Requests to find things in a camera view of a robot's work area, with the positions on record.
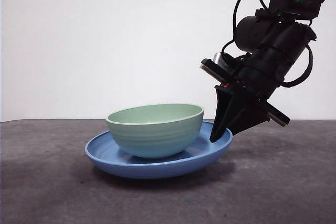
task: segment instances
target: plate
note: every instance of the plate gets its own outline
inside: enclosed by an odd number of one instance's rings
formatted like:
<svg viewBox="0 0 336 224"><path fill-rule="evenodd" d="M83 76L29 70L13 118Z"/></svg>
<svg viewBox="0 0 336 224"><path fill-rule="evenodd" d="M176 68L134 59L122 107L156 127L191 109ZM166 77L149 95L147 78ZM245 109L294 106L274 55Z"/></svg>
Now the plate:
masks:
<svg viewBox="0 0 336 224"><path fill-rule="evenodd" d="M228 150L232 142L231 131L226 129L219 140L211 143L212 126L213 123L203 121L194 143L170 157L145 159L128 154L115 143L109 131L91 139L85 152L99 169L119 177L158 179L181 176L208 166Z"/></svg>

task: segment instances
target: green bowl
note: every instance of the green bowl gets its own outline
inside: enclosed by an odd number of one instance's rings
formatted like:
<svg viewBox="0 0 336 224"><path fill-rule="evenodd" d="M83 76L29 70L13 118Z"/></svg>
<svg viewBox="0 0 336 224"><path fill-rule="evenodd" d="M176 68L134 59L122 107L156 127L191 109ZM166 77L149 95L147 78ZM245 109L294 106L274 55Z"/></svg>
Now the green bowl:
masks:
<svg viewBox="0 0 336 224"><path fill-rule="evenodd" d="M160 158L192 144L203 113L202 107L192 104L157 104L115 112L106 122L121 149L138 157Z"/></svg>

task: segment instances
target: blue plate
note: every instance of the blue plate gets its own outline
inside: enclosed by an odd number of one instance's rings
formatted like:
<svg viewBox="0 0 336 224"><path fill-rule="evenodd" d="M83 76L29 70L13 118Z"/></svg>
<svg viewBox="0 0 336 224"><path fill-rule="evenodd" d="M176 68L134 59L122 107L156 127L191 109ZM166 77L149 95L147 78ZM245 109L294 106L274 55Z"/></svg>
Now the blue plate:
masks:
<svg viewBox="0 0 336 224"><path fill-rule="evenodd" d="M232 133L226 130L215 143L209 140L213 123L203 121L197 139L174 156L145 159L124 152L106 131L85 146L91 161L101 170L124 178L156 179L176 177L202 169L219 159L229 148Z"/></svg>

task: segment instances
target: robotic arm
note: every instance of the robotic arm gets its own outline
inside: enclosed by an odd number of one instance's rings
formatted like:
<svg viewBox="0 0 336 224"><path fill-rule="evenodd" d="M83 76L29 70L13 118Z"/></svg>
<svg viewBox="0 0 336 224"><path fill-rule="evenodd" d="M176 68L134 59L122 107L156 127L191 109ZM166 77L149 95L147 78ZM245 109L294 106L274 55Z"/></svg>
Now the robotic arm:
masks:
<svg viewBox="0 0 336 224"><path fill-rule="evenodd" d="M229 128L237 134L262 122L274 120L281 126L290 119L267 102L277 87L293 87L305 81L312 70L309 42L316 39L310 28L324 0L270 0L236 26L237 1L233 18L233 39L214 60L204 59L201 68L221 84L217 91L217 111L210 140L218 140ZM304 25L296 20L309 20ZM225 48L235 42L246 54L233 58ZM285 75L307 48L309 64L298 79L284 82Z"/></svg>

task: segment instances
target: bowl rim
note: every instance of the bowl rim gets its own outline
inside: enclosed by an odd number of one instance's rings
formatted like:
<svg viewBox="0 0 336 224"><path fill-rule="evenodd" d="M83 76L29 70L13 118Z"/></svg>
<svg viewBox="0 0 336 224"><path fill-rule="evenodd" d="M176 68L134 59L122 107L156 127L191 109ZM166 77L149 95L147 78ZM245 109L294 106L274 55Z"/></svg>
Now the bowl rim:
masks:
<svg viewBox="0 0 336 224"><path fill-rule="evenodd" d="M186 116L184 118L179 118L179 119L175 119L175 120L169 120L169 121L162 121L162 122L154 122L154 123L121 123L121 122L116 122L116 121L112 121L109 119L109 117L115 113L118 113L118 112L121 112L121 111L125 111L125 110L130 110L130 109L135 109L135 108L142 108L142 107L149 107L149 106L156 106L156 105L191 105L191 106L196 106L198 108L201 109L200 112L194 114L194 115L190 115L190 116ZM190 119L190 118L194 118L196 116L199 116L201 114L204 113L204 108L200 105L197 105L197 104L191 104L191 103L159 103L159 104L148 104L148 105L142 105L142 106L134 106L134 107L131 107L131 108L127 108L127 109L123 109L123 110L118 110L118 111L115 111L111 114L109 114L108 116L106 116L105 118L105 121L108 122L108 123L112 123L112 124L118 124L118 125L155 125L155 124L164 124L164 123L173 123L173 122L178 122L178 121L184 121L184 120L187 120L187 119Z"/></svg>

